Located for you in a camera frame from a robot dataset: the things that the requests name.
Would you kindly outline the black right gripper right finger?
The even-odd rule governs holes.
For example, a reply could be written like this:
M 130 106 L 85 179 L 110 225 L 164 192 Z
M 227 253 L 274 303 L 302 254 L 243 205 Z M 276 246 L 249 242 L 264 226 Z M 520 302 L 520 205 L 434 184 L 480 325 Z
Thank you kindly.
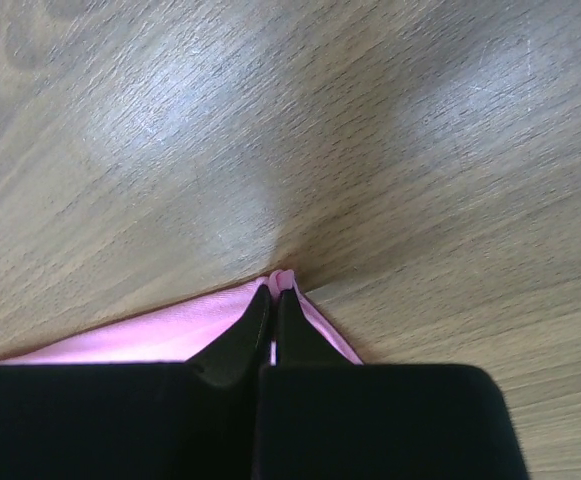
M 308 321 L 295 290 L 284 290 L 276 316 L 277 366 L 343 366 L 345 356 Z

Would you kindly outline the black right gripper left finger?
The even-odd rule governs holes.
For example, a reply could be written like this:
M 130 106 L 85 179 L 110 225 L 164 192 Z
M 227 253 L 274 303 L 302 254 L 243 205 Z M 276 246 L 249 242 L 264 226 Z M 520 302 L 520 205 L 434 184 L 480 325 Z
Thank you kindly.
M 261 362 L 268 351 L 272 296 L 259 287 L 241 317 L 224 333 L 185 362 L 213 388 L 233 388 Z

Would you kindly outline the pink t shirt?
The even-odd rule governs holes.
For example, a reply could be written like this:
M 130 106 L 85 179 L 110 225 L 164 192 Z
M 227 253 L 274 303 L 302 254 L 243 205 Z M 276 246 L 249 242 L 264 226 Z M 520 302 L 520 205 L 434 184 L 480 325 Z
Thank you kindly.
M 243 285 L 81 333 L 0 363 L 79 365 L 183 362 L 233 326 L 262 285 L 270 288 L 275 300 L 280 298 L 284 289 L 297 288 L 293 271 L 278 270 Z

